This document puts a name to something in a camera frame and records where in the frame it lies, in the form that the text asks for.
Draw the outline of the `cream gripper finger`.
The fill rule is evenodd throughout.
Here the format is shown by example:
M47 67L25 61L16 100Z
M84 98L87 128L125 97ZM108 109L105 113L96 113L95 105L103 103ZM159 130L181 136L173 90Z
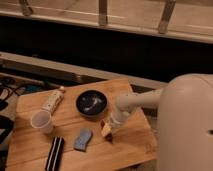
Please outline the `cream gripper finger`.
M109 137L112 136L112 130L111 130L111 127L108 123L102 124L101 134L104 138L109 138Z

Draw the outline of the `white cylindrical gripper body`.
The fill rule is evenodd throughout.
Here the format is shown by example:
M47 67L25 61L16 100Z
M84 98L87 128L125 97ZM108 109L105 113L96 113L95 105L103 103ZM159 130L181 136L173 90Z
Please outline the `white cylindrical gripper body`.
M119 128L126 123L130 113L126 111L114 111L109 116L109 125L113 128Z

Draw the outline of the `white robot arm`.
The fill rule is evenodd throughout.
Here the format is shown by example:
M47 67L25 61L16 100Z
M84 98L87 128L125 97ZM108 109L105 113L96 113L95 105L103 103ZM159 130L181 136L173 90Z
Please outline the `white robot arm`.
M158 110L158 171L213 171L213 74L186 74L162 89L119 95L101 134L117 131L139 107Z

